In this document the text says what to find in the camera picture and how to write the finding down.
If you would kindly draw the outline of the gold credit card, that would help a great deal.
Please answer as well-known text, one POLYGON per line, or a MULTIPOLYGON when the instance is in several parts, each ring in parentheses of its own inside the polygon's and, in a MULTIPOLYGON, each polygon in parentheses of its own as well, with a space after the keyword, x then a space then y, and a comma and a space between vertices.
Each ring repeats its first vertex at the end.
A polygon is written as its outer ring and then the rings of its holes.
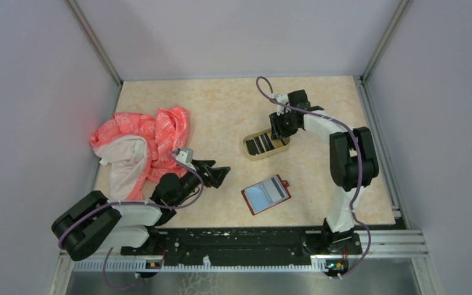
POLYGON ((275 149, 284 148, 289 144, 289 139, 283 138, 280 140, 272 140, 272 144, 274 145, 275 149))

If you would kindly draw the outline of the beige oval tray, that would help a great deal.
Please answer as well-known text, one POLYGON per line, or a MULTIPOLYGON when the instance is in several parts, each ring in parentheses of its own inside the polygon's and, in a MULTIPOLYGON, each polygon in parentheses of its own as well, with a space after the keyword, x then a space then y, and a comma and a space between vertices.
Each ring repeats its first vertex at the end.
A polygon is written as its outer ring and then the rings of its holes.
POLYGON ((261 160, 287 151, 290 138, 273 140, 272 135, 272 129, 269 128, 245 136, 242 141, 244 155, 250 160, 261 160))

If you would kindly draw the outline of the red card holder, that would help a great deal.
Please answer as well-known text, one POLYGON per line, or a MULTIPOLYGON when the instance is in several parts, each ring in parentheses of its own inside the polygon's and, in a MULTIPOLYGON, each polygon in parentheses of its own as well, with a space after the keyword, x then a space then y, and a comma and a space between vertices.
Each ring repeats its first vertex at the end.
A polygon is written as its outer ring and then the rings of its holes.
POLYGON ((280 175, 274 175, 241 190, 241 194, 253 216, 289 199, 290 184, 280 175))

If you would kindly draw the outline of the white striped credit card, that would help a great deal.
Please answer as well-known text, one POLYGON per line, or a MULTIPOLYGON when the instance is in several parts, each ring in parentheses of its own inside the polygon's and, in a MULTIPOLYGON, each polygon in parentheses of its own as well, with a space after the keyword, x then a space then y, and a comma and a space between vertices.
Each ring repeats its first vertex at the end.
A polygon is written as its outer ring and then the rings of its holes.
POLYGON ((282 181, 276 176, 265 180, 262 183, 262 186, 271 203, 280 203, 290 198, 290 195, 283 186, 282 181))

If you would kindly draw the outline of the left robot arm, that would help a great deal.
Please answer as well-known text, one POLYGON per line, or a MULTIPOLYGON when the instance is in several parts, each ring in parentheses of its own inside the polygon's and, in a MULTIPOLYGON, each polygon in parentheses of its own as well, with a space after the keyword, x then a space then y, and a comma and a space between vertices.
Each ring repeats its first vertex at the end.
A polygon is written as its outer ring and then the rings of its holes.
POLYGON ((193 160, 183 176, 164 174, 147 201, 113 201, 92 191, 51 225, 58 246, 73 261, 87 259, 106 248, 138 248, 155 253, 160 245, 150 227, 161 226, 191 206, 207 187, 219 188, 230 167, 216 167, 215 160, 193 160))

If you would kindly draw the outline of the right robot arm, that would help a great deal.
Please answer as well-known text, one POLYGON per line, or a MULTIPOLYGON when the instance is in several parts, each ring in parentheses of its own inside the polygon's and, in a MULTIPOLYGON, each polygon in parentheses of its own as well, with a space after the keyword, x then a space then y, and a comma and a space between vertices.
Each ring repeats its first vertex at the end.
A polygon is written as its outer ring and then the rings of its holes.
POLYGON ((359 199, 379 175, 372 133, 367 127, 350 128, 322 107, 312 106, 305 90, 272 93, 268 99, 277 106, 269 116, 273 139, 282 140, 303 130, 328 144, 336 190, 333 208, 323 223, 321 244, 325 251, 338 253, 352 237, 359 199))

